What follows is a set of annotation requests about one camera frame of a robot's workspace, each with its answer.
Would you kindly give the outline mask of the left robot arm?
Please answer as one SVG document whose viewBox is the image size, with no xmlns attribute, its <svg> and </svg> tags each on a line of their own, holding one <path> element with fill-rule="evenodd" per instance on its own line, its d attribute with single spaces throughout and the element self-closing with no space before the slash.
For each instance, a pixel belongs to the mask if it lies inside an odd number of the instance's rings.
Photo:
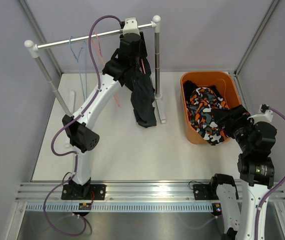
<svg viewBox="0 0 285 240">
<path fill-rule="evenodd" d="M 102 185 L 91 186 L 91 151 L 100 140 L 93 128 L 112 96 L 133 79 L 139 60 L 146 55 L 142 32 L 123 34 L 119 48 L 102 70 L 97 87 L 73 116 L 63 117 L 65 132 L 75 153 L 75 171 L 63 186 L 62 200 L 89 200 L 95 194 L 100 200 L 105 198 Z"/>
</svg>

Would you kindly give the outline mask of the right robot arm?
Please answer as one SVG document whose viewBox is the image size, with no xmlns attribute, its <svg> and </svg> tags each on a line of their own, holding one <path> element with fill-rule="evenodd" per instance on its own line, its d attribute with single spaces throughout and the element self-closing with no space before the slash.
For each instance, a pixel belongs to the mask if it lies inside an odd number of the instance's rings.
<svg viewBox="0 0 285 240">
<path fill-rule="evenodd" d="M 224 223 L 223 240 L 263 240 L 268 194 L 274 186 L 275 167 L 270 157 L 276 143 L 277 129 L 271 124 L 273 111 L 265 104 L 255 115 L 242 106 L 230 109 L 214 108 L 212 115 L 218 128 L 234 139 L 240 149 L 237 168 L 242 199 L 234 178 L 215 174 L 210 181 L 209 194 L 219 199 Z"/>
</svg>

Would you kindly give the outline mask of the orange camouflage shorts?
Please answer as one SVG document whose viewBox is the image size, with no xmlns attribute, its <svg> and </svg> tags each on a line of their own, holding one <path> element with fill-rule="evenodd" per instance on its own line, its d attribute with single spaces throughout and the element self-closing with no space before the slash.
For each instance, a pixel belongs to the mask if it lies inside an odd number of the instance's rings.
<svg viewBox="0 0 285 240">
<path fill-rule="evenodd" d="M 225 100 L 218 104 L 205 100 L 196 100 L 186 104 L 187 116 L 190 125 L 211 146 L 220 145 L 228 140 L 227 135 L 218 127 L 212 115 L 212 109 L 228 109 Z"/>
</svg>

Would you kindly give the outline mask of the pink wire hanger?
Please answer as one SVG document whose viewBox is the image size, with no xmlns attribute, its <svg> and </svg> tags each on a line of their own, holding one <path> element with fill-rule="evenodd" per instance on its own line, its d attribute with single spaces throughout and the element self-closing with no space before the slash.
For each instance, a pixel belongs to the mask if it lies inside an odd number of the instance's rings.
<svg viewBox="0 0 285 240">
<path fill-rule="evenodd" d="M 96 40 L 96 41 L 95 41 L 95 40 L 91 40 L 91 43 L 92 43 L 93 46 L 94 46 L 95 53 L 96 53 L 96 55 L 97 55 L 97 57 L 98 57 L 98 60 L 99 60 L 99 62 L 100 62 L 100 64 L 101 64 L 101 66 L 104 67 L 106 61 L 105 61 L 104 56 L 103 56 L 103 53 L 102 53 L 101 41 L 100 41 L 100 38 L 99 38 L 99 36 L 98 36 L 98 34 L 97 34 L 96 32 L 95 32 L 95 36 L 96 36 L 96 39 L 97 39 L 97 40 Z M 115 93 L 115 94 L 113 95 L 113 97 L 114 97 L 114 100 L 115 100 L 117 106 L 120 107 L 121 104 L 120 104 L 120 101 L 119 101 L 119 99 L 118 99 L 117 94 Z"/>
<path fill-rule="evenodd" d="M 140 68 L 141 68 L 141 72 L 145 75 L 146 68 L 145 68 L 144 60 L 142 58 L 140 59 Z"/>
</svg>

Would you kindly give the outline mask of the orange plastic laundry basket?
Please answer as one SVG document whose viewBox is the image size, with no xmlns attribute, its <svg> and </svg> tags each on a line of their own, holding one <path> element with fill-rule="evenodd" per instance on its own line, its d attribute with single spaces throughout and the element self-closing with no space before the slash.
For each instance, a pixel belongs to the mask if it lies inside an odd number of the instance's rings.
<svg viewBox="0 0 285 240">
<path fill-rule="evenodd" d="M 184 131 L 187 140 L 194 145 L 203 145 L 207 142 L 197 133 L 188 121 L 188 111 L 186 107 L 184 83 L 191 81 L 199 87 L 216 86 L 219 93 L 223 96 L 227 105 L 231 108 L 242 104 L 238 90 L 232 77 L 223 71 L 190 71 L 180 78 L 181 107 L 183 112 Z"/>
</svg>

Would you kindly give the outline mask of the dark green shorts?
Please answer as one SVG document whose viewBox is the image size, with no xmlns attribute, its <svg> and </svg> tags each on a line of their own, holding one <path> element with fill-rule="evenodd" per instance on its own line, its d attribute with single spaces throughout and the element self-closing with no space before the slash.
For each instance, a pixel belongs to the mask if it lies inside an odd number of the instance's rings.
<svg viewBox="0 0 285 240">
<path fill-rule="evenodd" d="M 146 74 L 137 69 L 125 85 L 131 90 L 130 101 L 137 124 L 143 128 L 155 127 L 155 89 L 151 80 L 151 67 L 146 58 L 143 58 Z"/>
</svg>

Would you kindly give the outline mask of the black shorts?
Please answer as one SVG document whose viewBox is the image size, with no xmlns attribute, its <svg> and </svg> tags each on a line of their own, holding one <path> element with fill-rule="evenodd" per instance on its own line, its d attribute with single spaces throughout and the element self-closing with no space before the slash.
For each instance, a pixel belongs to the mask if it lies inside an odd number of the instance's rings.
<svg viewBox="0 0 285 240">
<path fill-rule="evenodd" d="M 183 84 L 184 98 L 187 104 L 194 104 L 196 100 L 204 100 L 209 103 L 218 104 L 224 101 L 223 96 L 215 85 L 200 87 L 194 82 L 187 80 Z"/>
</svg>

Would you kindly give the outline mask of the aluminium mounting rail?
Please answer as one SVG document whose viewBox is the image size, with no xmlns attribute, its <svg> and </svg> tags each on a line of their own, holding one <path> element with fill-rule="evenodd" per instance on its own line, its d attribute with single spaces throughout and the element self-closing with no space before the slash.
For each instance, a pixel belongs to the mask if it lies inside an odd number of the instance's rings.
<svg viewBox="0 0 285 240">
<path fill-rule="evenodd" d="M 16 202 L 41 202 L 58 182 L 23 182 L 18 187 Z M 195 200 L 191 184 L 184 181 L 106 181 L 98 193 L 105 203 L 188 203 Z"/>
</svg>

